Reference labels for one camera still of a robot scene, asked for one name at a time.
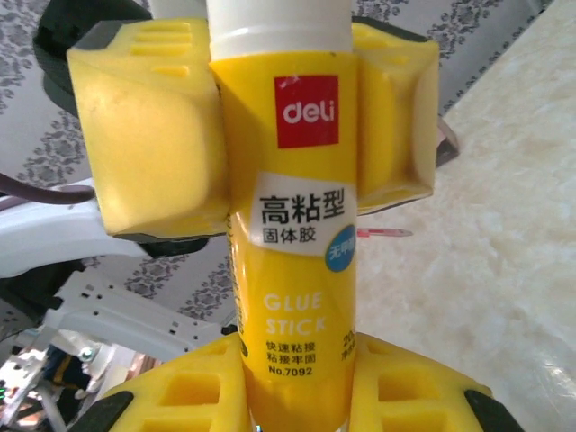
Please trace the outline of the yellow glue stick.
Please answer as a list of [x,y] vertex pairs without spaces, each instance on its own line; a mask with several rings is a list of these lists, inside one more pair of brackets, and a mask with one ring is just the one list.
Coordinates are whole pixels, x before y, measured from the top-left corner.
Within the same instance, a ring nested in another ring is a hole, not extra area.
[[263,432],[338,432],[356,354],[350,1],[206,4],[249,410]]

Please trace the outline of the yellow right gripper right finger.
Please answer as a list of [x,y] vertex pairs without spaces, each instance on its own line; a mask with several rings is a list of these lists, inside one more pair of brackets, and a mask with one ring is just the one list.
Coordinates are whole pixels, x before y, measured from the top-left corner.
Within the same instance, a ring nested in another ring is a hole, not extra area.
[[491,389],[444,364],[356,335],[352,432],[526,432]]

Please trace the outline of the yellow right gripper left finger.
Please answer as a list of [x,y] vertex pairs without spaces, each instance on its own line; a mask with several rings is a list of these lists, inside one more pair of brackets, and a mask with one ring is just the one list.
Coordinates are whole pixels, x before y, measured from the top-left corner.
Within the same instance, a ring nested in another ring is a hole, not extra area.
[[110,432],[250,432],[240,339],[221,337],[107,392],[133,400]]

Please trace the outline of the pink pencil sharpener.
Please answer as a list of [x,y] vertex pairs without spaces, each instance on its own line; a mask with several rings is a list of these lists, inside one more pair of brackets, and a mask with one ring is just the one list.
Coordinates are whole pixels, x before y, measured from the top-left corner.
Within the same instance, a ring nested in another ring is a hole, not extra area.
[[437,120],[437,130],[436,166],[441,167],[460,155],[460,146],[455,132],[442,117]]

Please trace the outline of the red pen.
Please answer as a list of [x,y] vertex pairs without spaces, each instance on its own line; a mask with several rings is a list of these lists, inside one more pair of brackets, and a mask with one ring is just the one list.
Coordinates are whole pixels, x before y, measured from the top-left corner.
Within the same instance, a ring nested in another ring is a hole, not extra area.
[[411,237],[413,233],[407,229],[358,228],[356,235],[363,239],[372,237],[406,238]]

